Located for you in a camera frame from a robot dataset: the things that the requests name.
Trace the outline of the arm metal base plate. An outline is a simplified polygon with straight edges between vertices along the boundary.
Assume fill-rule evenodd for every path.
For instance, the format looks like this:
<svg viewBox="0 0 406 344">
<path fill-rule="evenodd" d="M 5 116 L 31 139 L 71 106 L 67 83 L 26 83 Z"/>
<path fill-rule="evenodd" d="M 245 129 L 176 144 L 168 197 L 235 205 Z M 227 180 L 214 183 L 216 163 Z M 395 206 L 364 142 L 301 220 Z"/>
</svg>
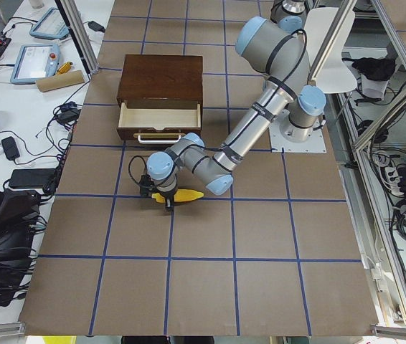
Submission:
<svg viewBox="0 0 406 344">
<path fill-rule="evenodd" d="M 283 111 L 268 128 L 272 151 L 278 153 L 325 153 L 326 144 L 322 129 L 316 120 L 310 128 L 298 128 Z"/>
</svg>

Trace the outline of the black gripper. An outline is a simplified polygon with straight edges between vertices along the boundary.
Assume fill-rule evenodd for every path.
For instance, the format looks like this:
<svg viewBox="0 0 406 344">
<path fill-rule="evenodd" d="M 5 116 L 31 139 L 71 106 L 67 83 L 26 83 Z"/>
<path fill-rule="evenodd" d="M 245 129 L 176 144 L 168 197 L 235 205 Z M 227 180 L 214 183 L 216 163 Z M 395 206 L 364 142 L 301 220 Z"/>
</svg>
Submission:
<svg viewBox="0 0 406 344">
<path fill-rule="evenodd" d="M 165 204 L 165 209 L 168 212 L 173 211 L 174 196 L 178 190 L 177 179 L 168 178 L 163 180 L 153 180 L 155 185 L 155 192 L 152 198 L 162 204 Z"/>
</svg>

